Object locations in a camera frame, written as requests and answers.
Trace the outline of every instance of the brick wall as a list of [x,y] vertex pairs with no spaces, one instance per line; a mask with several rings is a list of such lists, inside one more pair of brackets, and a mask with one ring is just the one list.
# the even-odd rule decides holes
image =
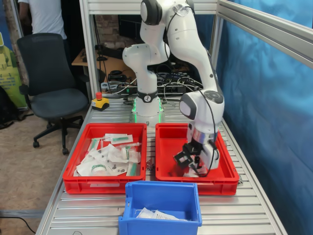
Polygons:
[[119,35],[117,15],[97,15],[97,27],[101,44],[109,48],[128,47],[136,42]]
[[16,27],[16,22],[13,14],[13,9],[11,5],[10,0],[3,0],[3,6],[4,6],[4,11],[5,11],[5,18],[6,18],[6,23],[8,25],[9,33],[10,33],[10,39],[11,39],[11,44],[13,51],[15,53],[16,59],[17,59],[17,65],[18,69],[20,72],[20,77],[21,81],[23,84],[28,84],[28,77],[27,77],[27,72],[25,65],[23,63],[20,51],[17,46],[17,40],[20,38],[19,33]]

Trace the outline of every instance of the red button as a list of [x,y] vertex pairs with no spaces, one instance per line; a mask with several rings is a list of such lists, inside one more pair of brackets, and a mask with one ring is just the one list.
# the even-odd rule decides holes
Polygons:
[[96,99],[102,100],[102,92],[96,92]]

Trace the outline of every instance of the person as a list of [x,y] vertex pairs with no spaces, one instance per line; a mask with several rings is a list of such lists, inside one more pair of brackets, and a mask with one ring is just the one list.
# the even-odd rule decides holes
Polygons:
[[32,25],[35,33],[58,33],[62,36],[67,62],[70,65],[67,36],[64,32],[61,0],[18,0],[20,21],[24,25]]

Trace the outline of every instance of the yellow poster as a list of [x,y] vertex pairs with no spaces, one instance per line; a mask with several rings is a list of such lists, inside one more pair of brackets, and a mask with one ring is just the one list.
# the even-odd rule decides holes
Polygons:
[[4,88],[17,107],[26,107],[25,98],[19,91],[19,86],[21,84],[21,78],[15,54],[12,51],[3,7],[2,4],[0,4],[0,86]]

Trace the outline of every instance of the paper label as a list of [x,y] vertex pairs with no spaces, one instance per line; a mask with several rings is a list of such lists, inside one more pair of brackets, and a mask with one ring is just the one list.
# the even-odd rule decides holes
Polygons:
[[172,216],[170,214],[165,214],[160,211],[156,211],[153,215],[152,219],[167,219],[167,220],[179,220],[175,216]]

